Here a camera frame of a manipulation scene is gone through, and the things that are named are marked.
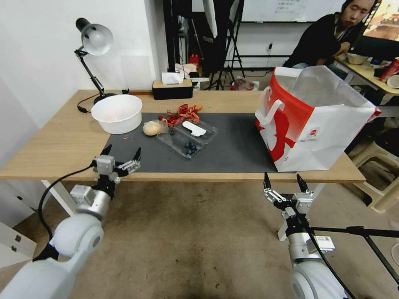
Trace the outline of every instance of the clear plastic tray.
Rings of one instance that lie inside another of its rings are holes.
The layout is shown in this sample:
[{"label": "clear plastic tray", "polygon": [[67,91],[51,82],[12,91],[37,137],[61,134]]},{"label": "clear plastic tray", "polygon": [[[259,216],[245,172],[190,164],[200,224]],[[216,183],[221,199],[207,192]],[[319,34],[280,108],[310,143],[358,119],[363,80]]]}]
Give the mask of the clear plastic tray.
[{"label": "clear plastic tray", "polygon": [[191,159],[204,147],[204,144],[198,142],[196,137],[176,130],[174,127],[168,128],[166,133],[158,134],[157,139],[186,159]]},{"label": "clear plastic tray", "polygon": [[202,129],[206,130],[206,133],[202,136],[199,137],[195,137],[193,135],[191,135],[191,131],[185,127],[183,127],[182,125],[178,125],[175,128],[175,130],[177,132],[180,132],[182,134],[185,134],[191,138],[193,138],[197,143],[200,143],[202,145],[207,145],[209,142],[212,141],[212,139],[216,136],[217,134],[217,128],[212,127],[211,125],[203,122],[203,121],[199,121],[199,123],[197,124],[198,127],[201,127]]}]

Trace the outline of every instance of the red bottle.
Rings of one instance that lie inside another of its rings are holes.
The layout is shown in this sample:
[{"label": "red bottle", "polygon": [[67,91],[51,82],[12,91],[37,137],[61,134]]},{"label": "red bottle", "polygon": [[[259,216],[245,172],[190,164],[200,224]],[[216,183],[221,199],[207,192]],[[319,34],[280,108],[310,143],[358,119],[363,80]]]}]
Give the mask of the red bottle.
[{"label": "red bottle", "polygon": [[200,59],[198,58],[198,55],[197,55],[197,54],[191,55],[191,56],[189,57],[189,59],[188,59],[188,63],[195,64],[195,65],[197,66],[197,68],[198,68],[198,63],[199,63],[199,61],[200,61]]},{"label": "red bottle", "polygon": [[386,82],[391,76],[396,74],[398,71],[399,71],[399,57],[396,57],[395,60],[382,73],[379,80],[382,82]]}]

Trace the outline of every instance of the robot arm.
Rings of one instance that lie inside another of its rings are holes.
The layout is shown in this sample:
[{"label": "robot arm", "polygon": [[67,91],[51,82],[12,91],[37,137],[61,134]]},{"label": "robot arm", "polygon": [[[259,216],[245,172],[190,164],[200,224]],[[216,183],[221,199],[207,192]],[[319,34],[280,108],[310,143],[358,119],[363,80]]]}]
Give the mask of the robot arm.
[{"label": "robot arm", "polygon": [[98,171],[93,186],[76,185],[71,195],[77,203],[76,213],[57,226],[48,248],[68,257],[64,262],[45,254],[25,264],[0,294],[0,299],[66,299],[72,292],[76,276],[89,255],[103,238],[101,220],[113,198],[120,177],[140,168],[140,149],[133,160],[117,163],[113,156],[100,155],[93,161]]},{"label": "robot arm", "polygon": [[[301,192],[294,194],[279,194],[272,189],[267,173],[264,180],[264,196],[276,208],[280,209],[287,222],[286,234],[289,240],[293,271],[291,273],[291,288],[296,299],[343,299],[347,298],[343,286],[334,274],[323,264],[317,247],[319,244],[308,233],[308,222],[305,218],[313,203],[313,192],[309,191],[305,181],[297,175]],[[320,246],[323,252],[332,251],[334,245],[329,242]]]}]

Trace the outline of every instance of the plastic stool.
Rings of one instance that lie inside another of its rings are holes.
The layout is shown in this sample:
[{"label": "plastic stool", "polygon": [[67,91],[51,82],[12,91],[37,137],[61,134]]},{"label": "plastic stool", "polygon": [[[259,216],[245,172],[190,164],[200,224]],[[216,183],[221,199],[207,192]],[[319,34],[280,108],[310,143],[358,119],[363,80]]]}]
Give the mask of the plastic stool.
[{"label": "plastic stool", "polygon": [[[352,161],[359,168],[373,157],[399,169],[399,129],[391,129],[383,133]],[[384,190],[379,190],[367,182],[354,185],[371,197],[371,203],[368,206],[378,213],[385,213],[399,201],[399,177]]]}]

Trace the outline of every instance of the black shirt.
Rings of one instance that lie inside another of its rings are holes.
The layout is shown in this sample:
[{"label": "black shirt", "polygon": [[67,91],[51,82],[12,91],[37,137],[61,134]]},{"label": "black shirt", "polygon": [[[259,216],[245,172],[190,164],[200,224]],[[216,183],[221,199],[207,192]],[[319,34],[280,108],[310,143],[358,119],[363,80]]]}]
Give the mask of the black shirt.
[{"label": "black shirt", "polygon": [[283,66],[293,67],[302,62],[314,66],[320,58],[330,58],[337,53],[341,48],[341,43],[349,42],[352,45],[364,24],[360,22],[356,26],[348,28],[338,41],[334,37],[335,16],[325,15],[310,25]]}]

